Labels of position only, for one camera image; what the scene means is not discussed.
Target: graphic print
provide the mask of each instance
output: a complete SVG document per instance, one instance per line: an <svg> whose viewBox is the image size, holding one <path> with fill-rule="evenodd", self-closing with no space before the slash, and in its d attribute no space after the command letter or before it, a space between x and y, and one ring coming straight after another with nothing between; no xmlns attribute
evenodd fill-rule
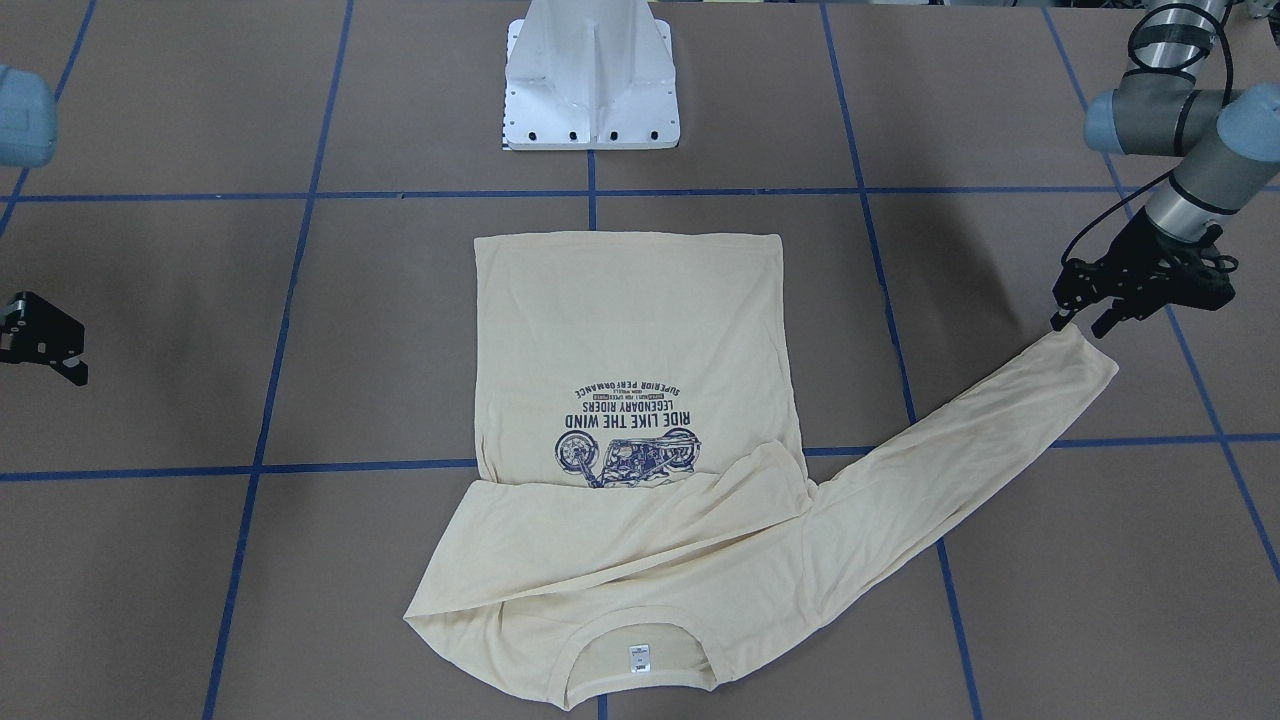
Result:
<svg viewBox="0 0 1280 720"><path fill-rule="evenodd" d="M570 430L556 441L556 457L564 471L584 475L593 488L634 488L654 478L667 478L668 470L692 470L700 448L698 436L687 428L672 428L655 438L613 439L604 452L604 469L596 475L593 468L600 445L589 433Z"/></svg>
<svg viewBox="0 0 1280 720"><path fill-rule="evenodd" d="M646 487L675 482L694 470L701 441L681 409L680 388L650 380L611 380L573 391L556 460L593 488ZM600 446L604 445L602 468Z"/></svg>

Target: blue tape line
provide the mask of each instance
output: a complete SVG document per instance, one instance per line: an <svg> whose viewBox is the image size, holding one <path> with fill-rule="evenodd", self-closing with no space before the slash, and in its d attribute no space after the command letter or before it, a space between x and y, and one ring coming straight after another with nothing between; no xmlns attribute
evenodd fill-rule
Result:
<svg viewBox="0 0 1280 720"><path fill-rule="evenodd" d="M964 666L965 684L969 687L969 707L974 720L982 720L982 701L978 698L978 683L973 676L973 661L969 659L969 642L965 639L964 620L960 616L960 598L956 596L955 580L951 577L951 560L947 557L947 543L938 538L938 564L942 565L942 583L947 588L947 606L951 607L951 624L956 632L956 644L960 647L960 665Z"/></svg>
<svg viewBox="0 0 1280 720"><path fill-rule="evenodd" d="M836 78L836 92L840 97L840 113L845 120L845 135L849 140L849 155L854 163L854 177L858 182L859 200L863 205L863 219L867 222L867 240L870 243L872 259L876 264L876 279L879 281L881 291L884 295L884 322L888 327L890 340L893 342L893 352L897 355L897 368L902 380L902 401L906 406L906 418L914 424L916 421L915 402L911 400L911 383L906 372L906 357L902 354L902 343L897 333L897 323L893 319L893 301L890 297L888 279L884 275L884 265L881 260L879 242L876 238L876 223L872 219L870 200L867 195L867 183L863 177L861 160L858 155L858 140L854 136L854 123L849 113L849 102L845 97L845 81L840 74L840 59L836 55L836 41L831 33L831 18L827 14L827 4L823 3L822 28L827 36L827 53L831 55L831 69ZM956 601L955 583L951 578L951 565L947 562L946 544L940 538L937 542L938 557L942 566L942 582L947 589L947 600L951 603L951 623L956 634L956 646L960 650L960 664L964 670L965 687L969 689L969 705L973 710L974 720L982 720L982 703L978 700L978 683L973 674L973 662L969 659L969 643L965 639L964 620L960 618L960 605Z"/></svg>
<svg viewBox="0 0 1280 720"><path fill-rule="evenodd" d="M1041 8L1041 15L1044 17L1044 24L1048 26L1048 32L1053 36L1053 45L1057 47L1057 54L1066 68L1066 77L1071 78L1071 87L1075 88L1075 97L1080 101L1080 108L1088 109L1089 102L1084 99L1084 91L1080 90L1080 81L1075 77L1075 68L1071 67L1071 59L1066 55L1066 46L1062 45L1062 37L1057 33L1057 26L1053 24L1053 18L1048 14L1048 8Z"/></svg>
<svg viewBox="0 0 1280 720"><path fill-rule="evenodd" d="M902 401L906 404L906 419L915 423L915 402L911 400L911 383L906 377L906 359L902 355L902 343L897 334L897 323L893 319L893 302L888 295L888 279L884 277L884 264L881 260L879 242L876 237L876 222L872 219L872 206L867 197L867 183L863 182L863 164L858 155L858 140L854 136L854 123L849 114L849 101L845 99L845 81L840 74L840 59L836 56L836 40L831 35L831 19L827 17L827 4L819 5L822 10L822 29L827 35L827 53L831 56L831 70L836 79L836 94L840 97L840 113L845 120L845 137L849 142L849 156L854 163L854 178L858 182L858 196L863 205L863 220L867 223L867 240L870 243L872 260L876 265L876 279L879 282L881 292L884 295L884 322L888 325L890 341L893 343L893 352L897 355L897 372L902 382Z"/></svg>
<svg viewBox="0 0 1280 720"><path fill-rule="evenodd" d="M1073 447L1143 447L1152 445L1207 445L1217 442L1216 436L1166 436L1166 437L1128 437L1128 438L1084 438L1053 441L1050 447L1066 450Z"/></svg>
<svg viewBox="0 0 1280 720"><path fill-rule="evenodd" d="M306 200L306 192L192 192L157 195L28 195L18 202L184 202L207 200Z"/></svg>
<svg viewBox="0 0 1280 720"><path fill-rule="evenodd" d="M1192 379L1196 380L1196 389L1199 391L1201 401L1204 404L1204 411L1208 413L1208 421L1213 425L1213 432L1217 433L1219 445L1222 447L1222 455L1226 456L1226 465L1231 469L1231 478L1235 479L1235 487L1240 491L1240 497L1244 500L1244 507L1249 512L1249 519L1253 521L1253 529L1258 533L1258 541L1262 543L1262 550L1271 562L1271 571L1276 577L1276 582L1280 582L1280 559L1276 557L1275 546L1271 544L1271 538L1267 536L1267 528L1262 524L1262 516L1258 514L1258 509L1253 502L1253 493L1249 492L1248 483L1244 482L1244 474L1240 473L1240 466L1235 461L1235 454L1231 452L1231 445L1226 439L1226 433L1222 432L1222 423L1219 420L1217 410L1213 407L1213 401L1208 396L1208 387L1204 384L1204 378L1199 373L1199 368L1196 365L1196 357L1192 355L1190 345L1187 343L1187 337L1183 334L1181 324L1178 322L1178 315L1174 309L1165 306L1165 314L1169 316L1169 323L1174 328L1174 336L1178 337L1178 345L1183 350L1183 356L1187 359L1187 366L1190 368Z"/></svg>
<svg viewBox="0 0 1280 720"><path fill-rule="evenodd" d="M466 197L586 197L585 190L353 190L316 192L317 200L416 200Z"/></svg>
<svg viewBox="0 0 1280 720"><path fill-rule="evenodd" d="M44 470L38 473L0 473L0 483L118 480L133 478L197 478L209 475L247 475L252 471L252 465L227 465L212 468L134 468L120 470Z"/></svg>
<svg viewBox="0 0 1280 720"><path fill-rule="evenodd" d="M67 90L67 81L72 77L72 68L76 65L76 59L79 58L81 46L84 45L84 33L88 32L88 23L93 19L93 10L97 9L97 0L88 0L88 6L84 8L84 19L81 20L79 32L76 33L76 42L72 45L72 54L67 58L67 65L63 68L63 77L58 78L58 87L54 88L54 102L63 99L63 91Z"/></svg>
<svg viewBox="0 0 1280 720"><path fill-rule="evenodd" d="M214 650L214 666L209 671L209 692L205 694L204 720L212 720L214 706L218 702L218 687L223 680L223 664L227 660L227 641L232 634L232 616L236 614L236 596L239 592L241 570L244 568L244 548L248 544L248 527L253 521L253 502L257 498L257 475L250 475L244 492L244 510L241 512L241 530L236 538L236 556L232 559L232 577L227 585L227 600L223 602L223 619L218 625L218 647Z"/></svg>
<svg viewBox="0 0 1280 720"><path fill-rule="evenodd" d="M13 209L18 205L18 196L22 195L22 186L27 184L27 173L31 168L23 168L18 173L18 182L13 183L13 192L9 193L9 200L5 202L4 214L0 215L0 237L4 237L5 228L9 227L9 218L13 218Z"/></svg>
<svg viewBox="0 0 1280 720"><path fill-rule="evenodd" d="M1050 15L1048 8L1041 8L1041 15L1044 17L1044 24L1048 26L1048 32L1053 36L1053 45L1057 47L1059 56L1062 58L1062 65L1066 68L1066 76L1071 78L1071 87L1075 90L1075 99L1080 101L1082 110L1088 110L1089 101L1084 97L1084 90L1080 88L1080 81L1075 77L1075 68L1071 67L1071 58L1066 54L1066 46L1062 45L1062 37L1057 33L1057 26L1053 24L1053 18ZM1102 152L1101 155L1102 161L1107 165L1107 172L1111 173L1111 182L1115 184L1112 190L1119 192L1120 197L1124 197L1128 193L1124 191L1124 183L1120 182L1120 174L1116 172L1115 164L1111 163L1111 158L1106 152ZM1130 218L1133 217L1133 211L1129 210L1128 204L1125 204L1125 213L1129 213Z"/></svg>
<svg viewBox="0 0 1280 720"><path fill-rule="evenodd" d="M868 187L868 195L1004 195L1027 192L1114 192L1103 184L1060 186L955 186L955 187Z"/></svg>
<svg viewBox="0 0 1280 720"><path fill-rule="evenodd" d="M342 32L338 36L338 53L333 65L333 78L329 82L329 97L325 101L324 122L320 124L320 140L316 143L315 164L311 169L311 184L307 190L307 206L302 213L302 227L298 229L298 243L293 254L293 269L289 274L289 288L284 299L284 313L280 318L280 333L275 343L275 359L271 363L271 379L266 389L266 401L262 407L262 429L259 433L257 448L253 452L253 465L261 465L266 455L266 438L271 429L271 414L275 406L275 393L279 388L280 368L284 363L284 347L289 337L289 314L293 307L293 292L298 284L298 273L302 266L302 256L306 252L307 233L311 229L311 213L315 209L315 195L320 186L320 170L324 167L324 150L329 138L329 124L333 120L333 106L338 99L338 85L342 79L342 63L347 54L347 36L351 31L351 14L355 0L347 0L347 8L342 19ZM244 548L248 544L250 527L253 521L253 503L257 500L257 487L261 475L250 475L248 488L244 493L244 511L241 515L239 537L236 542L236 557L232 561L232 577L227 588L227 602L223 606L223 621L218 630L218 647L214 651L214 665L209 674L209 691L205 696L204 720L212 720L214 708L218 703L218 688L221 682L223 664L227 660L227 642L230 638L232 618L236 614L236 596L239 591L241 571L244 568Z"/></svg>
<svg viewBox="0 0 1280 720"><path fill-rule="evenodd" d="M451 468L475 468L475 457L443 460L384 460L371 462L300 462L292 465L264 465L264 475L283 475L293 473L364 473L370 470L444 470Z"/></svg>
<svg viewBox="0 0 1280 720"><path fill-rule="evenodd" d="M595 188L595 150L586 151L586 227L588 229L598 229L595 227L595 199L598 191Z"/></svg>
<svg viewBox="0 0 1280 720"><path fill-rule="evenodd" d="M867 455L876 450L874 445L847 446L847 447L805 447L805 457L840 457L846 455Z"/></svg>
<svg viewBox="0 0 1280 720"><path fill-rule="evenodd" d="M856 187L686 187L596 190L600 197L692 197L737 195L858 195Z"/></svg>

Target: cream long-sleeve shirt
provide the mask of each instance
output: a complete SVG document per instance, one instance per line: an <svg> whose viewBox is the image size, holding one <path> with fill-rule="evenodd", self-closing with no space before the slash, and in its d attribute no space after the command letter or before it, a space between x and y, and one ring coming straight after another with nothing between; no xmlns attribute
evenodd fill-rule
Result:
<svg viewBox="0 0 1280 720"><path fill-rule="evenodd" d="M406 620L476 678L562 708L710 689L778 657L1009 483L1116 372L1068 327L819 486L791 402L776 237L554 233L476 249L484 479ZM640 277L659 295L712 277L716 302L654 306L635 295ZM618 292L573 313L605 284ZM655 405L616 411L627 402ZM627 424L649 407L655 423ZM593 409L623 418L602 427Z"/></svg>

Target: floor tile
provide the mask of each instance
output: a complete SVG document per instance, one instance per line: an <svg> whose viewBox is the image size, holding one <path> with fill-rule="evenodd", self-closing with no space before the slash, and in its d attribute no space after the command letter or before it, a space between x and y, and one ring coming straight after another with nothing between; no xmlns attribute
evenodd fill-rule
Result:
<svg viewBox="0 0 1280 720"><path fill-rule="evenodd" d="M472 240L585 224L581 197L319 202L268 459L475 457Z"/></svg>
<svg viewBox="0 0 1280 720"><path fill-rule="evenodd" d="M603 197L598 218L609 231L781 236L783 322L805 446L876 445L906 427L856 196Z"/></svg>
<svg viewBox="0 0 1280 720"><path fill-rule="evenodd" d="M861 455L805 455L805 465L809 466L809 477L815 483L824 483L836 477L850 464L856 462Z"/></svg>
<svg viewBox="0 0 1280 720"><path fill-rule="evenodd" d="M1240 261L1235 300L1221 310L1176 310L1178 323L1229 433L1280 432L1280 192L1262 192L1226 225L1219 250Z"/></svg>
<svg viewBox="0 0 1280 720"><path fill-rule="evenodd" d="M585 190L584 152L502 150L507 26L527 9L361 0L320 187Z"/></svg>
<svg viewBox="0 0 1280 720"><path fill-rule="evenodd" d="M0 716L198 717L246 482L0 483Z"/></svg>
<svg viewBox="0 0 1280 720"><path fill-rule="evenodd" d="M1271 550L1280 550L1280 442L1236 442L1231 445L1231 452L1239 465L1240 475L1249 491L1249 498L1262 520L1262 529L1267 534ZM1257 557L1261 560L1266 553L1262 538L1257 538Z"/></svg>
<svg viewBox="0 0 1280 720"><path fill-rule="evenodd" d="M26 195L300 192L343 5L100 3Z"/></svg>
<svg viewBox="0 0 1280 720"><path fill-rule="evenodd" d="M471 678L402 619L474 475L264 478L218 719L594 719L594 702L566 715Z"/></svg>
<svg viewBox="0 0 1280 720"><path fill-rule="evenodd" d="M609 717L969 720L938 556L929 548L782 657L712 693L609 696Z"/></svg>
<svg viewBox="0 0 1280 720"><path fill-rule="evenodd" d="M252 462L300 201L20 202L4 301L84 324L88 384L4 365L0 471Z"/></svg>
<svg viewBox="0 0 1280 720"><path fill-rule="evenodd" d="M50 90L56 90L87 5L88 0L5 1L0 5L0 47L4 49L0 64L36 73L45 78ZM20 168L0 168L0 197L9 195L19 173Z"/></svg>
<svg viewBox="0 0 1280 720"><path fill-rule="evenodd" d="M987 717L1265 717L1280 584L1221 450L1051 450L947 536Z"/></svg>
<svg viewBox="0 0 1280 720"><path fill-rule="evenodd" d="M1120 85L1129 67L1126 44L1129 33L1142 19L1143 10L1084 10L1053 9L1050 15L1071 60L1071 69L1080 83L1085 101ZM1280 49L1271 38L1266 20L1253 20L1244 8L1236 8L1228 23L1228 42L1235 65L1235 88L1245 90L1258 82L1275 82ZM1222 65L1222 47L1219 44L1202 65L1196 87L1221 90L1226 82ZM1084 115L1079 115L1076 137L1084 128ZM1114 155L1120 181L1130 187L1146 184L1152 178L1178 164L1174 158L1147 158L1139 155Z"/></svg>
<svg viewBox="0 0 1280 720"><path fill-rule="evenodd" d="M867 184L1110 186L1039 10L829 10Z"/></svg>
<svg viewBox="0 0 1280 720"><path fill-rule="evenodd" d="M941 406L1050 332L1061 249L1106 193L877 196L893 311L919 416ZM1097 259L1123 227L1112 217L1078 246ZM1076 318L1087 325L1097 306ZM1211 433L1167 318L1116 325L1097 346L1120 364L1068 437Z"/></svg>
<svg viewBox="0 0 1280 720"><path fill-rule="evenodd" d="M671 23L680 146L599 152L602 188L854 184L817 5L653 8Z"/></svg>

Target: neckline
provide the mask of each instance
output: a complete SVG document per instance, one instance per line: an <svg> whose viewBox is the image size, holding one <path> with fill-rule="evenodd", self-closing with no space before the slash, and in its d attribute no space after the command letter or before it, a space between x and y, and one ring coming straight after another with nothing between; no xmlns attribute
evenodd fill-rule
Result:
<svg viewBox="0 0 1280 720"><path fill-rule="evenodd" d="M700 680L696 673L663 670L598 680L585 685L591 688L590 691L571 692L572 688L568 687L570 673L572 673L573 664L577 662L579 656L586 646L591 643L591 641L618 628L648 624L675 625L689 633L689 635L698 641L701 646L703 653L707 656L708 664L710 664L712 675L716 676L716 682L710 687L707 687L707 683ZM556 659L554 665L552 665L547 685L547 698L561 708L570 710L589 697L607 692L620 692L655 685L687 685L709 691L721 683L728 682L730 679L732 679L732 675L730 674L728 662L723 651L695 618L678 607L666 605L644 605L607 612L589 620L573 632L573 634L564 641L564 644L561 647L559 656Z"/></svg>

